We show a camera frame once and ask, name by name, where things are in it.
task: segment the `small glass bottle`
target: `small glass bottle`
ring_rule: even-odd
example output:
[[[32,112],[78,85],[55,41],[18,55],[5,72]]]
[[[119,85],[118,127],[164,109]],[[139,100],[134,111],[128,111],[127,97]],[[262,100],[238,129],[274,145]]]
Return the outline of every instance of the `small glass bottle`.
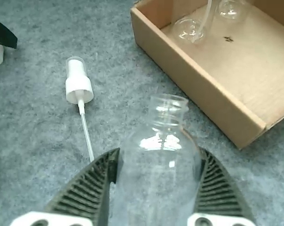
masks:
[[[114,226],[186,226],[202,171],[200,150],[183,128],[188,100],[161,94],[120,148]]]
[[[219,16],[232,21],[242,22],[246,19],[254,0],[221,0],[217,13]]]
[[[172,32],[185,43],[199,44],[208,35],[219,0],[174,0]]]

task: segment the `black object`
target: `black object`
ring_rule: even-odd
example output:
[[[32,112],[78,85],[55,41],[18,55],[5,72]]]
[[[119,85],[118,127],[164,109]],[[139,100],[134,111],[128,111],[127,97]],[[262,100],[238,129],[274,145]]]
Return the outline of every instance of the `black object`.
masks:
[[[18,38],[3,24],[0,23],[0,45],[16,48]]]
[[[208,151],[193,212],[225,216],[253,216],[240,191],[221,163]],[[110,182],[116,182],[119,149],[109,151],[86,166],[47,205],[45,211],[74,215],[107,226]]]

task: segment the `bottle neck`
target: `bottle neck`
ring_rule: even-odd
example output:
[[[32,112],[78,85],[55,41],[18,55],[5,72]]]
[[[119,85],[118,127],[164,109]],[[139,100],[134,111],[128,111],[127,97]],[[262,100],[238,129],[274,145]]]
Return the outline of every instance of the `bottle neck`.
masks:
[[[155,127],[181,127],[185,112],[188,110],[187,99],[169,94],[151,98],[146,121]]]

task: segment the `cardboard box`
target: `cardboard box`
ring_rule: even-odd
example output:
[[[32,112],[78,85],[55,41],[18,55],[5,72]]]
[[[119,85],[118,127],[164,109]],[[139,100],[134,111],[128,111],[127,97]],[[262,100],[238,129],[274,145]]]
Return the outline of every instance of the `cardboard box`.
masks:
[[[206,4],[194,1],[198,10]],[[238,148],[284,118],[284,0],[255,6],[239,26],[215,19],[205,43],[189,46],[170,32],[172,0],[131,9],[136,43]]]

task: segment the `gray carpet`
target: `gray carpet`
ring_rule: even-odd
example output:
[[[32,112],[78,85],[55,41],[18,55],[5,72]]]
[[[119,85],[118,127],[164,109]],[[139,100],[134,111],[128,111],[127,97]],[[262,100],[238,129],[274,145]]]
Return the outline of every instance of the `gray carpet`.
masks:
[[[0,65],[0,226],[49,200],[89,163],[77,107],[65,99],[65,60],[85,59],[95,99],[86,118],[95,155],[118,147],[154,93],[184,95],[139,49],[133,0],[0,0],[19,38]],[[192,102],[187,129],[240,186],[259,226],[284,226],[284,121],[238,151]]]

